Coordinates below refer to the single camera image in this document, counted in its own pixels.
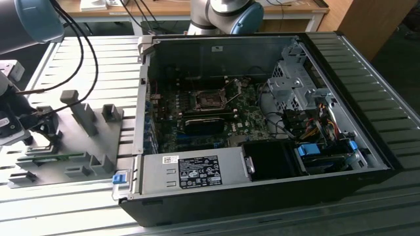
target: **green circuit board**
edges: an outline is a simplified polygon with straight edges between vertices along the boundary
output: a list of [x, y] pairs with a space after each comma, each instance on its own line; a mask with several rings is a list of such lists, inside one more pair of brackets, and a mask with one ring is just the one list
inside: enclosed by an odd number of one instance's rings
[[[160, 126], [159, 152], [178, 152], [199, 149], [236, 147], [240, 142], [271, 139], [267, 123], [256, 105], [259, 84], [242, 88], [242, 94], [227, 104], [226, 109], [238, 110], [234, 121], [224, 123], [223, 132], [212, 135], [187, 135], [182, 131], [182, 122], [178, 119], [179, 112], [191, 106], [188, 93], [170, 91], [163, 94], [160, 105], [163, 111], [158, 111], [158, 124]], [[238, 92], [238, 87], [231, 86], [226, 90], [227, 97]]]

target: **wooden desk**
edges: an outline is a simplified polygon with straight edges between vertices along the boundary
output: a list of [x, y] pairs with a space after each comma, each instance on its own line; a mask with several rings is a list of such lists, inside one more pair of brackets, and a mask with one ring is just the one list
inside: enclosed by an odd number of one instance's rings
[[[135, 0], [130, 1], [127, 8], [135, 16], [136, 21], [143, 22], [144, 18], [134, 1]], [[142, 28], [136, 25], [123, 7], [110, 6], [107, 10], [80, 12], [80, 0], [58, 0], [58, 2], [78, 22], [130, 21], [132, 22], [135, 35], [143, 35]], [[154, 20], [144, 5], [139, 0], [138, 2], [147, 15], [147, 19]], [[144, 0], [144, 2], [159, 21], [190, 21], [190, 1]], [[299, 31], [316, 31], [324, 14], [328, 13], [330, 9], [319, 7], [314, 0], [299, 0], [288, 4], [292, 6], [284, 6], [283, 8], [280, 6], [270, 6], [264, 8], [264, 19], [268, 20], [263, 25], [263, 28], [266, 29], [264, 31], [278, 31], [275, 27], [267, 26], [279, 26], [279, 20], [286, 20], [286, 23], [283, 24], [284, 29], [282, 31], [294, 31], [294, 29]], [[294, 22], [291, 20], [300, 20], [296, 22], [299, 22], [300, 28], [303, 25], [303, 28], [298, 29], [294, 24], [288, 25], [290, 22]]]

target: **motherboard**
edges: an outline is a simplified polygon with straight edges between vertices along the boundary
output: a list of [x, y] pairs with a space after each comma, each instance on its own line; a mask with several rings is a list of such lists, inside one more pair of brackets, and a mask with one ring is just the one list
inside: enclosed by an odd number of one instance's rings
[[258, 106], [262, 84], [246, 77], [223, 82], [220, 88], [194, 90], [199, 85], [179, 81], [151, 96], [159, 153], [238, 147], [272, 138]]

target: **barcode sticker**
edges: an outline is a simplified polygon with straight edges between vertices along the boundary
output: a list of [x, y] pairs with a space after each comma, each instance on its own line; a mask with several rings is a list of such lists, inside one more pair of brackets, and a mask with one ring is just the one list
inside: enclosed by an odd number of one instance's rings
[[178, 163], [178, 160], [179, 160], [179, 156], [164, 156], [163, 157], [163, 163], [164, 164]]

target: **blue clip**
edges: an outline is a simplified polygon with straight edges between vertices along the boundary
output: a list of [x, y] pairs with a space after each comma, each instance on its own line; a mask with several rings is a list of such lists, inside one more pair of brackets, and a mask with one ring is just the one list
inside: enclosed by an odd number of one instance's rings
[[114, 175], [112, 184], [122, 184], [122, 183], [127, 183], [127, 175], [126, 174]]
[[358, 144], [356, 144], [355, 141], [350, 141], [348, 144], [350, 144], [350, 146], [352, 147], [354, 150], [358, 150], [359, 147], [358, 147]]
[[315, 154], [320, 154], [322, 153], [316, 144], [303, 144], [298, 148], [298, 151], [299, 151], [299, 155], [300, 156], [315, 155]]

